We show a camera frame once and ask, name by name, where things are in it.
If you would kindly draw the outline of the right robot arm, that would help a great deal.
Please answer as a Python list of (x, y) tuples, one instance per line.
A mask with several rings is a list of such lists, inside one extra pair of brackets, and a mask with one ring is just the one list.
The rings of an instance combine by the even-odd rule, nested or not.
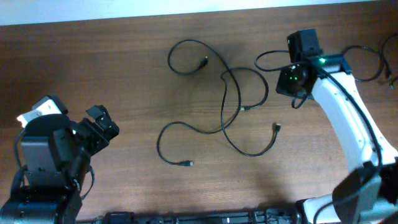
[(287, 45), (292, 63), (281, 70), (276, 91), (321, 106), (349, 169), (331, 194), (303, 201), (305, 219), (367, 223), (397, 213), (397, 150), (363, 103), (344, 56), (325, 55), (313, 29), (290, 34)]

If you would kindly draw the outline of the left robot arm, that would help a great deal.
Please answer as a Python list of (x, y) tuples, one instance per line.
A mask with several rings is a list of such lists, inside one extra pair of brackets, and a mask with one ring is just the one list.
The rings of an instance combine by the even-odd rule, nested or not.
[(21, 139), (25, 165), (14, 176), (1, 223), (75, 223), (91, 157), (109, 145), (119, 127), (94, 105), (80, 122), (48, 114), (28, 122)]

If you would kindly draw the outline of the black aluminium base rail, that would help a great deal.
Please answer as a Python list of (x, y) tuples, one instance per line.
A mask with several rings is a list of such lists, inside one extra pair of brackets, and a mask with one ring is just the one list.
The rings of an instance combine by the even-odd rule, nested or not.
[(130, 224), (300, 224), (307, 221), (294, 204), (276, 207), (243, 208), (193, 213), (134, 213), (107, 212), (95, 218), (77, 220), (77, 223), (130, 223)]

